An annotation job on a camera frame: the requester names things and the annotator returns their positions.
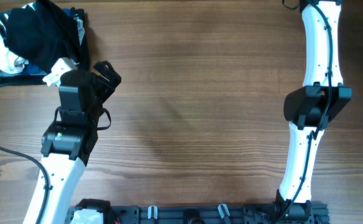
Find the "black t-shirt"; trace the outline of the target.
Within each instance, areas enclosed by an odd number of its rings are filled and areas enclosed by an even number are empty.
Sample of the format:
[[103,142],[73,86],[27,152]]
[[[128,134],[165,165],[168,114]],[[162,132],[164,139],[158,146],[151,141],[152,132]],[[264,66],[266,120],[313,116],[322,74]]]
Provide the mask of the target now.
[[71,8],[65,12],[46,0],[36,1],[35,9],[14,8],[6,24],[6,45],[46,73],[63,57],[87,70],[90,68],[87,38],[79,37],[75,17],[85,22],[85,11]]

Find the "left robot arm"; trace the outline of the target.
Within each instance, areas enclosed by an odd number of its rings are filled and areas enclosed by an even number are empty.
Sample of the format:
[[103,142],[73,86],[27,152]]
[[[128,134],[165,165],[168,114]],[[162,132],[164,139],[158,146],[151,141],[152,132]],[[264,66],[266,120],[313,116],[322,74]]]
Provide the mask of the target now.
[[43,78],[58,86],[60,106],[42,137],[43,170],[39,173],[24,223],[63,223],[73,192],[98,139],[103,103],[121,83],[110,62],[94,64],[94,72],[58,59]]

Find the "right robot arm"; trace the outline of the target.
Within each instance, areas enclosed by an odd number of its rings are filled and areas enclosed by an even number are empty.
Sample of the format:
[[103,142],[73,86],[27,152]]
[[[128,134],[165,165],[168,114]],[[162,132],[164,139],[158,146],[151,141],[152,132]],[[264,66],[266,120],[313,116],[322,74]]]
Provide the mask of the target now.
[[287,95],[283,114],[290,129],[286,170],[276,193],[272,223],[314,219],[311,179],[324,130],[350,102],[339,68],[338,23],[342,1],[300,1],[306,36],[303,86]]

